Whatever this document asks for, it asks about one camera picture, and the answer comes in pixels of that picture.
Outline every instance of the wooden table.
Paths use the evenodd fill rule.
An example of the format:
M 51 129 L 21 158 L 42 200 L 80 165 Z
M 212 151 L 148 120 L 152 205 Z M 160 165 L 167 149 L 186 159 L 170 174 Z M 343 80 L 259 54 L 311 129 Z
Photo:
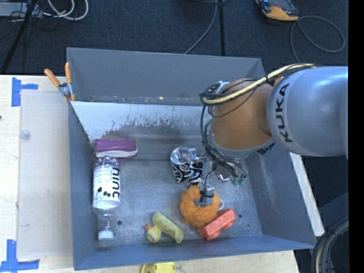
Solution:
M 46 76 L 0 76 L 0 159 L 2 169 L 0 172 L 0 261 L 6 260 L 6 241 L 17 241 L 18 236 L 18 204 L 19 201 L 19 127 L 22 106 L 11 107 L 12 78 L 16 77 L 22 84 L 38 84 L 37 92 L 57 91 Z M 303 175 L 299 181 L 307 207 L 310 207 L 315 226 L 315 234 L 321 235 L 323 227 L 318 215 L 316 203 L 309 187 L 307 176 Z M 264 272 L 264 273 L 297 273 L 299 272 L 293 251 L 280 251 L 274 253 L 259 253 L 239 255 L 233 257 L 199 259 L 175 262 L 178 272 Z M 128 266 L 92 272 L 140 272 L 141 266 Z M 44 255 L 40 258 L 37 270 L 41 272 L 73 272 L 71 255 Z

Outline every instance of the gray bin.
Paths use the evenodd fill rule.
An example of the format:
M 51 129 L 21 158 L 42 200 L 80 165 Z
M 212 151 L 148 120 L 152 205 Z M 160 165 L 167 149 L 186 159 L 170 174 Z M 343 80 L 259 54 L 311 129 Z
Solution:
M 238 216 L 231 228 L 207 241 L 181 220 L 180 194 L 188 186 L 174 179 L 169 154 L 186 144 L 202 149 L 198 94 L 219 80 L 261 78 L 260 59 L 68 48 L 67 60 L 77 96 L 69 105 L 75 270 L 314 247 L 290 154 L 277 144 L 245 159 L 248 178 L 243 185 L 211 178 L 225 208 Z M 174 116 L 168 118 L 171 108 Z M 143 117 L 143 110 L 150 113 Z M 151 120 L 161 113 L 163 121 Z M 150 124 L 136 125 L 136 118 Z M 90 141 L 121 136 L 135 140 L 139 154 L 121 162 L 122 225 L 114 245 L 100 250 L 92 213 Z M 155 211 L 184 230 L 181 244 L 166 236 L 158 243 L 146 240 L 144 226 L 152 224 Z

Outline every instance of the bottle label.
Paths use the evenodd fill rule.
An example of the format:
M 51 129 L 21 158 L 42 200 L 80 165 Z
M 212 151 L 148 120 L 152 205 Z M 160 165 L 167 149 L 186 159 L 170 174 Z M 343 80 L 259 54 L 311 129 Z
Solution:
M 93 174 L 93 206 L 109 209 L 120 204 L 120 169 L 105 164 L 94 169 Z

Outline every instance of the purple and white object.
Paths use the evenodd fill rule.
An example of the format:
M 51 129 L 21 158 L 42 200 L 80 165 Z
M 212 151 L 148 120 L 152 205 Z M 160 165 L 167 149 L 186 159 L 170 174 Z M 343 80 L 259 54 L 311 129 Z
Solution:
M 131 139 L 96 139 L 95 143 L 97 158 L 131 159 L 138 153 L 138 146 Z

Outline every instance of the yellow rubber duck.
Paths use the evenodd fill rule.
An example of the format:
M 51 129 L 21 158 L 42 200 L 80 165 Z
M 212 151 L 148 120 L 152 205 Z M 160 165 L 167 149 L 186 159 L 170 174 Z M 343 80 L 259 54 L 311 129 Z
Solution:
M 183 239 L 183 231 L 179 226 L 170 221 L 166 216 L 160 212 L 155 212 L 153 214 L 153 224 L 151 226 L 148 224 L 145 228 L 147 229 L 146 238 L 152 243 L 157 243 L 162 236 L 162 233 L 171 237 L 176 241 L 176 243 L 181 243 Z

